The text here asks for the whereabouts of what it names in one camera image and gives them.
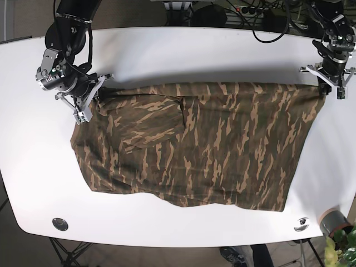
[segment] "green leaf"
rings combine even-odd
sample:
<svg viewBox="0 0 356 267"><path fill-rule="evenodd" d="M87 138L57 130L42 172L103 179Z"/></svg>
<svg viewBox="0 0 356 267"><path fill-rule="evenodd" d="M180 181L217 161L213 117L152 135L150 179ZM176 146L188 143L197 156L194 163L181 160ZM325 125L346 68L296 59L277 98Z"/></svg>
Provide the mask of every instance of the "green leaf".
<svg viewBox="0 0 356 267"><path fill-rule="evenodd" d="M348 262L351 262L356 259L356 249L355 248L349 248L347 251L344 253L344 259Z"/></svg>
<svg viewBox="0 0 356 267"><path fill-rule="evenodd" d="M334 234L335 242L341 242L344 236L346 236L346 232L344 230L337 230Z"/></svg>
<svg viewBox="0 0 356 267"><path fill-rule="evenodd" d="M348 266L349 266L349 267L356 266L356 259L353 260L353 261L351 261L351 262L349 262Z"/></svg>
<svg viewBox="0 0 356 267"><path fill-rule="evenodd" d="M335 264L338 262L338 253L330 246L325 248L325 261L328 264Z"/></svg>
<svg viewBox="0 0 356 267"><path fill-rule="evenodd" d="M335 242L334 242L334 240L331 239L331 238L328 237L328 236L327 236L326 240L327 240L327 247L328 247L328 248L335 249Z"/></svg>
<svg viewBox="0 0 356 267"><path fill-rule="evenodd" d="M347 240L349 241L350 246L356 246L356 230L348 234Z"/></svg>

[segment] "metal bracket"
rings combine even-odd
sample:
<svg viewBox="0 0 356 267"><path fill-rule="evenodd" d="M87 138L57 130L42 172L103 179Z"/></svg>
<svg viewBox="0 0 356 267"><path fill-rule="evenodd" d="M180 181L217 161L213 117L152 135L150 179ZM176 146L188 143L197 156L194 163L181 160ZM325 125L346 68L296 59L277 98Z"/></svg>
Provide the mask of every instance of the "metal bracket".
<svg viewBox="0 0 356 267"><path fill-rule="evenodd" d="M78 125L80 125L83 122L90 122L91 118L93 117L93 114L91 113L89 105L93 100L93 98L95 97L97 91L103 85L103 83L110 78L112 78L111 74L101 75L98 78L98 82L95 84L95 86L93 87L89 95L81 101L81 105L78 106L72 105L68 101L68 99L65 98L66 94L63 92L59 92L58 94L56 94L55 99L62 100L71 110L73 110L74 112L73 116Z"/></svg>
<svg viewBox="0 0 356 267"><path fill-rule="evenodd" d="M312 75L315 75L326 82L332 89L335 89L337 92L338 99L345 99L347 97L347 84L350 81L351 77L356 74L356 68L350 68L344 70L344 74L348 74L349 76L345 80L342 77L342 85L343 87L340 88L338 83L331 81L325 74L321 73L319 70L321 69L321 63L315 64L313 67L312 65L307 65L306 67L300 67L299 72L310 72Z"/></svg>

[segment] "black equipment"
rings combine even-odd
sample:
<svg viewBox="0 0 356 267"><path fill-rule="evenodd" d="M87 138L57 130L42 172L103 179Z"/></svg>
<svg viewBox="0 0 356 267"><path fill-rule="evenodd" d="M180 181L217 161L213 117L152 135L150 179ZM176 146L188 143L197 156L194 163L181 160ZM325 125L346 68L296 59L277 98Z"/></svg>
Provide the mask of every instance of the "black equipment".
<svg viewBox="0 0 356 267"><path fill-rule="evenodd" d="M290 4L298 4L300 0L285 0L287 15L286 29L289 28ZM321 65L315 67L308 65L300 68L302 72L310 72L318 77L319 92L327 95L335 88L337 98L346 97L346 84L355 73L355 68L345 69L348 58L355 49L356 30L343 15L343 2L341 0L305 0L303 2L309 9L311 18L320 23L324 31L321 41L313 41L318 53L323 58ZM88 75L92 65L93 35L91 22L101 3L101 0L61 0L57 12L56 0L53 3L54 23L46 33L46 51L41 66L37 70L36 80L40 87L46 91L57 89L56 99L61 99L72 110L78 124L89 122L92 118L89 105L98 97L98 90L111 75L98 76L96 73ZM211 20L211 16L221 13L219 6L206 7L204 14L195 14L193 24L199 24L202 19ZM212 26L219 26L226 21L226 15L218 16ZM86 42L86 31L89 36L88 62L75 66L75 56L80 53ZM66 96L73 98L70 103Z"/></svg>
<svg viewBox="0 0 356 267"><path fill-rule="evenodd" d="M36 75L37 82L45 91L59 90L56 99L61 99L73 109L78 124L90 121L92 114L89 104L104 80L111 77L98 77L96 73L87 74L92 68L91 23L100 3L101 0L62 0L56 12L54 1L54 23L46 33L47 49ZM88 62L75 66L75 56L84 48L87 30ZM67 95L73 98L73 104L65 98Z"/></svg>
<svg viewBox="0 0 356 267"><path fill-rule="evenodd" d="M318 71L336 85L337 98L345 99L346 84L343 76L346 73L353 74L345 70L345 65L355 49L356 29L343 15L342 1L315 1L310 4L309 12L325 30L321 41L313 40L313 45L323 58ZM323 41L328 43L327 47L323 45ZM318 81L320 94L329 94L332 90L330 82L319 76Z"/></svg>

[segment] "camouflage shirt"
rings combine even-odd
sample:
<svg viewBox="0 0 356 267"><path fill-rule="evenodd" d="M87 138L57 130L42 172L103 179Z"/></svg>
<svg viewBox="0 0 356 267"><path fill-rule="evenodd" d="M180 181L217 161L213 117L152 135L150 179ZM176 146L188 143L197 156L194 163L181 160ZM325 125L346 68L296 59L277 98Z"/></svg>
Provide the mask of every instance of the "camouflage shirt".
<svg viewBox="0 0 356 267"><path fill-rule="evenodd" d="M317 87L305 85L116 90L92 103L92 121L76 126L71 141L92 191L147 192L182 207L220 203L283 211L323 105Z"/></svg>

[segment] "cable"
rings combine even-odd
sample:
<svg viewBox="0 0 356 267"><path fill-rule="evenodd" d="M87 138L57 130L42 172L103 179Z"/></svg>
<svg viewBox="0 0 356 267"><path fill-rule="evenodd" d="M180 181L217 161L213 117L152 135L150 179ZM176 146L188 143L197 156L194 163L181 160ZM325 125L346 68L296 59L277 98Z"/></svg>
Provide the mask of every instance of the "cable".
<svg viewBox="0 0 356 267"><path fill-rule="evenodd" d="M234 6L229 0L226 0L231 6ZM275 39L272 39L272 40L269 40L269 41L264 41L264 40L261 40L257 37L256 33L255 33L255 30L253 29L253 27L255 26L255 23L257 21L257 17L255 18L254 20L254 23L253 23L253 26L252 26L252 34L254 35L255 39L261 43L273 43L273 42L276 42L278 41L279 39L281 39L288 31L289 29L289 23L290 23L290 10L289 10L289 5L288 5L288 0L284 0L284 4L285 4L285 10L286 10L286 16L287 16L287 21L286 21L286 24L285 24L285 28L284 30L282 31L282 33L280 34L280 36L278 36L277 38ZM243 16L243 19L245 20L245 22L251 27L251 24L247 21L247 19Z"/></svg>
<svg viewBox="0 0 356 267"><path fill-rule="evenodd" d="M9 202L9 198L6 198L3 204L0 206L0 211L6 206L7 202Z"/></svg>
<svg viewBox="0 0 356 267"><path fill-rule="evenodd" d="M79 68L77 68L76 66L74 66L73 64L71 64L67 58L67 55L65 54L63 48L64 48L64 45L63 45L63 42L62 42L62 35L61 35L61 32L60 32L60 29L58 27L58 24L57 24L57 17L56 17L56 0L53 0L53 20L54 20L54 24L55 24L55 28L56 28L56 33L57 33L57 37L58 37L58 42L60 44L60 47L61 47L61 52L63 54L63 58L66 60L67 64L73 69L75 70L76 72L78 72L79 74L83 75L84 77L87 77L88 79L92 79L92 80L95 80L95 82L98 82L98 79L96 77L92 77L84 72L82 72L81 70L79 70ZM91 43L91 46L92 46L92 33L91 33L91 41L89 40L89 43Z"/></svg>
<svg viewBox="0 0 356 267"><path fill-rule="evenodd" d="M6 15L7 15L7 0L4 1L4 41L6 41L6 37L7 37L7 25L6 25Z"/></svg>

